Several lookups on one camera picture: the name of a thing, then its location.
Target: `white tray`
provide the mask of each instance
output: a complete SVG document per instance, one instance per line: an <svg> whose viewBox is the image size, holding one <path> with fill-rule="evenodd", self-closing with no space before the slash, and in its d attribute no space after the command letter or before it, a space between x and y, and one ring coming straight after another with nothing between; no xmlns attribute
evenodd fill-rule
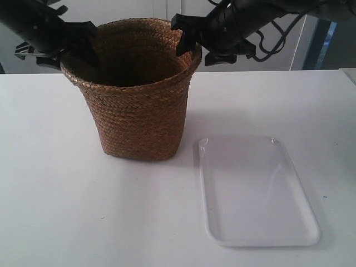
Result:
<svg viewBox="0 0 356 267"><path fill-rule="evenodd" d="M267 137L199 143L206 231L223 246L311 246L320 229L284 145Z"/></svg>

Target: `wicker basket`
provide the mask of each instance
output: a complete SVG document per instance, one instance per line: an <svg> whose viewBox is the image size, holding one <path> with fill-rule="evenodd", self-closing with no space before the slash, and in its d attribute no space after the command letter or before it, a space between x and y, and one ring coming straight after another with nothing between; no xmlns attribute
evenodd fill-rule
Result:
<svg viewBox="0 0 356 267"><path fill-rule="evenodd" d="M188 87L201 47L175 56L180 31L161 19L126 19L98 27L93 68L62 57L65 76L84 95L104 152L138 160L165 160L178 149Z"/></svg>

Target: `white table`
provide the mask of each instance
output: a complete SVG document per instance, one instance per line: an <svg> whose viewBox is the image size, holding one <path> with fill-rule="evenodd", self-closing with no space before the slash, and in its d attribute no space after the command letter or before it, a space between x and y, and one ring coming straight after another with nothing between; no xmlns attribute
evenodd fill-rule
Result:
<svg viewBox="0 0 356 267"><path fill-rule="evenodd" d="M0 266L355 266L356 87L342 71L197 73L175 158L102 152L63 75L0 76ZM322 238L310 248L209 240L196 142L285 143Z"/></svg>

